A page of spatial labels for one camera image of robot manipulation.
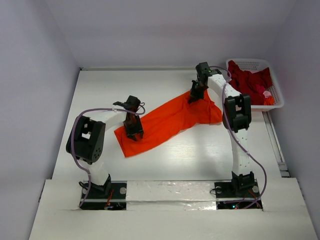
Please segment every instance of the white basket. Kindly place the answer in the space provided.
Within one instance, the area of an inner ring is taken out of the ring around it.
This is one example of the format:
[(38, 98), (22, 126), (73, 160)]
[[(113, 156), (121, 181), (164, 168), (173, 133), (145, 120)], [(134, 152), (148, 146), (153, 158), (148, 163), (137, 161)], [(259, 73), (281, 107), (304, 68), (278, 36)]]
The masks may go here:
[(234, 61), (241, 70), (250, 71), (252, 73), (259, 72), (263, 69), (269, 68), (272, 80), (272, 86), (267, 88), (274, 98), (274, 105), (251, 105), (253, 111), (269, 111), (271, 109), (282, 108), (285, 104), (284, 98), (281, 94), (275, 72), (266, 60), (254, 58), (231, 58), (226, 61), (226, 68), (229, 67), (229, 61)]

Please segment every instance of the dark red cloth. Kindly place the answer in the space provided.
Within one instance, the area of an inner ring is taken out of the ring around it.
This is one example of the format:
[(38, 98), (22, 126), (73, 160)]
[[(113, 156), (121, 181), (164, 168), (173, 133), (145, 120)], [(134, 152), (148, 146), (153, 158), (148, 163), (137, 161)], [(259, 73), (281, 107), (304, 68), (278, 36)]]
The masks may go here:
[(242, 71), (234, 61), (229, 61), (228, 70), (232, 75), (230, 85), (242, 94), (249, 94), (251, 105), (264, 105), (265, 97), (257, 88), (257, 85), (265, 89), (272, 86), (269, 68), (252, 73)]

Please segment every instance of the red towel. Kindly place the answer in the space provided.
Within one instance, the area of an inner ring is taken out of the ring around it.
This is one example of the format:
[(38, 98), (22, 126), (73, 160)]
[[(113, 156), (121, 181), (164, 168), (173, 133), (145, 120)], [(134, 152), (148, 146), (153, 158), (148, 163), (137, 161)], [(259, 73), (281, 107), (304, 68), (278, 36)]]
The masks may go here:
[(188, 103), (190, 91), (168, 101), (141, 118), (143, 139), (127, 138), (125, 128), (114, 131), (125, 157), (131, 157), (164, 143), (180, 131), (195, 124), (215, 124), (222, 121), (220, 109), (205, 91), (204, 99)]
[(242, 71), (234, 61), (229, 61), (228, 70), (232, 75), (230, 85), (242, 94), (249, 94), (251, 105), (264, 105), (265, 96), (257, 88), (263, 86), (265, 89), (272, 86), (269, 68), (256, 73)]

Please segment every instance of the orange cloth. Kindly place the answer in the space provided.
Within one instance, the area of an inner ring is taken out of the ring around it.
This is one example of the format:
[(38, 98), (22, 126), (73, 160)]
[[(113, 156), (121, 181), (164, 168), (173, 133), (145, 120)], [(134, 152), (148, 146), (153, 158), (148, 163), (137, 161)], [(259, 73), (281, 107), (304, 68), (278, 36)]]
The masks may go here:
[(273, 96), (269, 96), (264, 100), (264, 105), (273, 105), (275, 104), (275, 99)]
[(141, 118), (143, 139), (127, 138), (125, 128), (114, 131), (125, 157), (153, 149), (182, 130), (195, 124), (215, 124), (222, 121), (222, 112), (205, 91), (204, 99), (188, 103), (190, 91), (166, 102)]

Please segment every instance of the gray wall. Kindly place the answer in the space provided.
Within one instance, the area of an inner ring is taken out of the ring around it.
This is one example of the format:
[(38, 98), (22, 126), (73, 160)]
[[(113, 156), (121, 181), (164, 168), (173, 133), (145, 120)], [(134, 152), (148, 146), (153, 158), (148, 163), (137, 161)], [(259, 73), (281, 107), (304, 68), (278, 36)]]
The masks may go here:
[(43, 0), (0, 7), (0, 239), (28, 239), (79, 68)]
[(262, 58), (296, 0), (46, 0), (81, 67)]
[(267, 59), (275, 68), (284, 107), (271, 112), (282, 152), (297, 177), (320, 237), (320, 1), (299, 0)]

